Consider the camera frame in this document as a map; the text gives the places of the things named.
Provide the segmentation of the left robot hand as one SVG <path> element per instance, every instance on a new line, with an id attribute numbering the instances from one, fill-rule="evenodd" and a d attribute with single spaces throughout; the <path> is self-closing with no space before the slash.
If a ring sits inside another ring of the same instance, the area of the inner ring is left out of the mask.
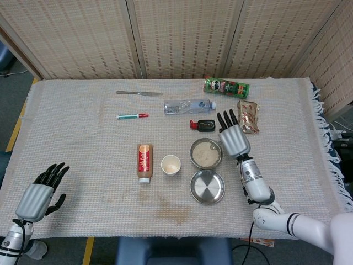
<path id="1" fill-rule="evenodd" d="M 63 177 L 69 170 L 64 162 L 52 164 L 40 173 L 32 184 L 25 190 L 15 211 L 16 216 L 23 223 L 39 222 L 44 216 L 57 211 L 65 201 L 65 193 L 61 194 L 54 205 L 50 205 Z"/>

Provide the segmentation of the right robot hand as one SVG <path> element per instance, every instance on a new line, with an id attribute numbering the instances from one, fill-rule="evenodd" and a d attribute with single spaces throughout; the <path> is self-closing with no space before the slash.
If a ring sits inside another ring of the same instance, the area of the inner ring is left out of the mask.
<path id="1" fill-rule="evenodd" d="M 219 138 L 227 153 L 237 160 L 248 157 L 251 150 L 250 143 L 240 127 L 233 109 L 230 109 L 229 112 L 224 111 L 223 115 L 217 113 L 217 119 L 221 126 Z"/>

